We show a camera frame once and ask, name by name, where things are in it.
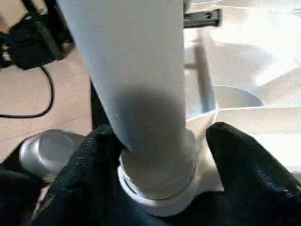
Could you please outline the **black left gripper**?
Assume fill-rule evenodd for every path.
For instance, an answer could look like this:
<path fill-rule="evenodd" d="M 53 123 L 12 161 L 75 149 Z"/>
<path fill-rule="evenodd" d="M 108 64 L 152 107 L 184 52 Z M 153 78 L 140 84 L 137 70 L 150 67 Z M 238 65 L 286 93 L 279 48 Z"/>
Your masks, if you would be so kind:
<path fill-rule="evenodd" d="M 188 13 L 184 15 L 184 28 L 200 28 L 213 26 L 218 27 L 222 20 L 222 10 L 215 9 L 210 11 L 201 11 Z"/>

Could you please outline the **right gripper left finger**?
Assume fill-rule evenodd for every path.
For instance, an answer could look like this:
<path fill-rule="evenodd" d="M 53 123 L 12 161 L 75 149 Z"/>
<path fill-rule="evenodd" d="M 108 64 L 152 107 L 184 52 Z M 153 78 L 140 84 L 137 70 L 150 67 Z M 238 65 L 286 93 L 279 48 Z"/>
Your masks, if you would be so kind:
<path fill-rule="evenodd" d="M 117 175 L 122 145 L 109 125 L 88 134 L 58 173 L 32 226 L 143 226 L 122 200 Z"/>

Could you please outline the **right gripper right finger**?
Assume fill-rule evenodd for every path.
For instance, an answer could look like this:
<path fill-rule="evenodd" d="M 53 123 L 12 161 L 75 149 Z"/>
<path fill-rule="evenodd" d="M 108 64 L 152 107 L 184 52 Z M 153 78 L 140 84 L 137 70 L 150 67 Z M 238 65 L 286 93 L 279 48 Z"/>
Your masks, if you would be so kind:
<path fill-rule="evenodd" d="M 206 130 L 224 194 L 194 208 L 191 226 L 298 226 L 301 185 L 254 137 L 224 122 Z"/>

